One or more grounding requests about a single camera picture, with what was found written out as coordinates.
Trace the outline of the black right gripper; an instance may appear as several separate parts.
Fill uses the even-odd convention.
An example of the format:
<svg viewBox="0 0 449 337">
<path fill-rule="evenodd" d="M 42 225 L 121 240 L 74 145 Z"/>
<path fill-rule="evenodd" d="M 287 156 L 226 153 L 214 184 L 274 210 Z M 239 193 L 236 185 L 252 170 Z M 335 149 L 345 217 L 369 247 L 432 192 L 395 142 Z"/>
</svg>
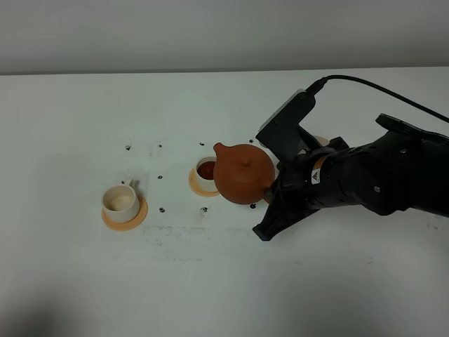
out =
<svg viewBox="0 0 449 337">
<path fill-rule="evenodd" d="M 277 164 L 278 177 L 272 191 L 265 194 L 268 208 L 253 232 L 262 241 L 270 241 L 319 209 L 350 205 L 342 163 L 348 151 L 340 137 L 326 145 L 314 137 L 302 139 L 294 147 L 295 155 Z"/>
</svg>

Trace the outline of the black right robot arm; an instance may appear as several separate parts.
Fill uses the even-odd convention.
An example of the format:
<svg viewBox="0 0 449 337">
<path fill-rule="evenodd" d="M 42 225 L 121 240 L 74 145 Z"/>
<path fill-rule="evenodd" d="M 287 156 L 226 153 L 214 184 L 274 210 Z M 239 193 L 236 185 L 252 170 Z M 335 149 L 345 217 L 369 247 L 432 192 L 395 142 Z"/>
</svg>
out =
<svg viewBox="0 0 449 337">
<path fill-rule="evenodd" d="M 322 146 L 300 126 L 267 125 L 256 138 L 278 158 L 268 209 L 253 228 L 263 241 L 325 208 L 362 205 L 388 216 L 409 208 L 448 216 L 448 137 L 381 114 L 387 132 L 350 147 Z"/>
</svg>

